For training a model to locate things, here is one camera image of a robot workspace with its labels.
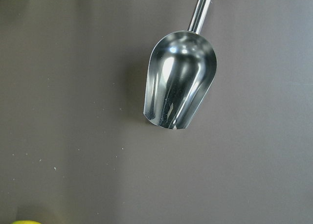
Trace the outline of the metal ice scoop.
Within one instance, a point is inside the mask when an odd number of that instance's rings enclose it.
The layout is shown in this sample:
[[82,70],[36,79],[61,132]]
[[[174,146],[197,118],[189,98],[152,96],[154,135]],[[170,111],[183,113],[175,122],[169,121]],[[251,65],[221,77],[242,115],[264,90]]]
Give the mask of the metal ice scoop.
[[156,126],[187,128],[212,85],[217,58],[200,35],[210,3],[198,0],[187,30],[166,35],[151,53],[143,114]]

